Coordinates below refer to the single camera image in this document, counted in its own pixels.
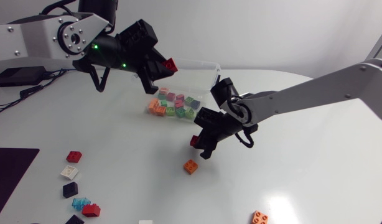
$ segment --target white wall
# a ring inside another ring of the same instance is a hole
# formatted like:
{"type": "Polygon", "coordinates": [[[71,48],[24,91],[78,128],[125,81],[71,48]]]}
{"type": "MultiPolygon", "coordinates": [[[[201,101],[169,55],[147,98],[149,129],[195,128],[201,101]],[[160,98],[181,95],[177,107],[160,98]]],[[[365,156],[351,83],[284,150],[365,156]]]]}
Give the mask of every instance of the white wall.
{"type": "MultiPolygon", "coordinates": [[[[0,22],[51,2],[0,0],[0,22]]],[[[166,57],[317,77],[365,59],[382,33],[382,0],[119,0],[116,32],[140,18],[166,57]]]]}

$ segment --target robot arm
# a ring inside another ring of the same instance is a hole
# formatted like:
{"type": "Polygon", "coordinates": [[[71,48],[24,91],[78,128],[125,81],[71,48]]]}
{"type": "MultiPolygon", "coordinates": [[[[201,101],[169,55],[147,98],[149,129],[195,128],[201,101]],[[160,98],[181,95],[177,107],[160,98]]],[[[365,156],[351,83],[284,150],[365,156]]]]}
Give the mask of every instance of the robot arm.
{"type": "Polygon", "coordinates": [[[258,130],[260,121],[276,114],[359,98],[382,119],[382,60],[367,60],[285,90],[254,95],[238,96],[226,78],[211,93],[226,113],[202,108],[195,118],[194,122],[203,129],[198,137],[193,137],[191,145],[204,150],[204,159],[211,156],[217,142],[233,134],[245,146],[253,147],[250,134],[258,130]],[[241,130],[249,142],[240,138],[241,130]]]}
{"type": "Polygon", "coordinates": [[[115,37],[108,35],[114,29],[118,0],[80,0],[81,12],[70,12],[65,5],[74,1],[59,1],[38,16],[0,25],[0,61],[71,60],[77,70],[91,75],[100,92],[111,68],[136,72],[149,94],[158,89],[153,81],[174,74],[176,69],[166,67],[166,59],[154,48],[158,39],[145,21],[137,21],[115,37]],[[47,15],[56,7],[67,13],[47,15]],[[109,32],[105,31],[107,27],[111,28],[109,32]],[[93,65],[106,67],[101,82],[93,65]]]}

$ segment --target black power adapter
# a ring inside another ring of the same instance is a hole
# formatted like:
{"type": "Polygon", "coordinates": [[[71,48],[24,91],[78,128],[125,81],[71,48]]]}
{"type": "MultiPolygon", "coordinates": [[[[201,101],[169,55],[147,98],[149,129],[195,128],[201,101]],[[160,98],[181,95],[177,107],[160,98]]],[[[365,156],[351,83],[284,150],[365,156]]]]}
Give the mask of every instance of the black power adapter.
{"type": "Polygon", "coordinates": [[[38,85],[45,72],[43,66],[8,68],[0,73],[0,87],[38,85]]]}

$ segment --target transparent blue lego brick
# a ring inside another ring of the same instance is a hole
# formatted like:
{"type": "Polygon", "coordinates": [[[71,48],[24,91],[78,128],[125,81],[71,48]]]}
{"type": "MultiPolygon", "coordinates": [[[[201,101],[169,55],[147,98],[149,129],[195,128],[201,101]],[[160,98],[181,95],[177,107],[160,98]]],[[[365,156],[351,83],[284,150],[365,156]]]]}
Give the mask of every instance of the transparent blue lego brick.
{"type": "Polygon", "coordinates": [[[91,203],[87,198],[74,198],[72,202],[72,207],[78,211],[81,211],[85,205],[91,203]]]}

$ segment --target cable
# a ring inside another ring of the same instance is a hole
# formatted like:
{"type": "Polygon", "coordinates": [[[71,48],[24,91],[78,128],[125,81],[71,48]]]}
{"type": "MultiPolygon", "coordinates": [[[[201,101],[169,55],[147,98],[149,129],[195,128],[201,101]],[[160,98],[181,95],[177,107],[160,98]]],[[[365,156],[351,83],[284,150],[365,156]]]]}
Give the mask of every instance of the cable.
{"type": "Polygon", "coordinates": [[[71,10],[69,10],[69,8],[67,8],[65,6],[59,6],[59,8],[65,10],[65,12],[67,12],[70,16],[74,16],[73,13],[71,12],[71,10]]]}
{"type": "Polygon", "coordinates": [[[40,15],[47,15],[53,9],[59,7],[61,9],[64,9],[65,11],[67,11],[71,16],[73,16],[73,13],[67,7],[65,7],[65,5],[69,4],[71,2],[74,2],[74,1],[76,1],[76,0],[62,0],[62,1],[55,2],[55,3],[51,4],[51,5],[46,6],[43,9],[43,11],[40,13],[40,15]]]}
{"type": "Polygon", "coordinates": [[[24,95],[22,96],[21,98],[19,98],[18,100],[15,100],[13,102],[10,102],[10,103],[6,103],[6,104],[3,104],[3,105],[0,105],[0,106],[5,106],[3,108],[0,108],[0,113],[2,113],[3,111],[5,111],[6,109],[10,108],[10,107],[13,107],[13,106],[16,106],[18,103],[20,103],[21,101],[25,100],[26,98],[30,97],[31,95],[37,93],[38,91],[40,90],[43,90],[45,87],[51,85],[51,83],[53,83],[56,79],[60,78],[61,76],[63,76],[64,74],[66,74],[68,71],[70,70],[74,70],[74,69],[61,69],[61,70],[57,70],[57,71],[54,71],[54,72],[59,72],[58,75],[55,75],[51,81],[49,81],[48,83],[46,83],[45,85],[41,85],[41,88],[38,88],[36,91],[32,91],[30,92],[29,94],[27,95],[24,95]]]}
{"type": "Polygon", "coordinates": [[[249,140],[249,143],[244,141],[240,135],[238,133],[235,133],[235,137],[240,140],[240,143],[244,144],[244,146],[248,147],[248,148],[252,148],[253,145],[254,145],[254,142],[253,142],[253,139],[250,135],[250,133],[248,133],[245,129],[243,130],[243,133],[245,134],[246,138],[249,140]]]}

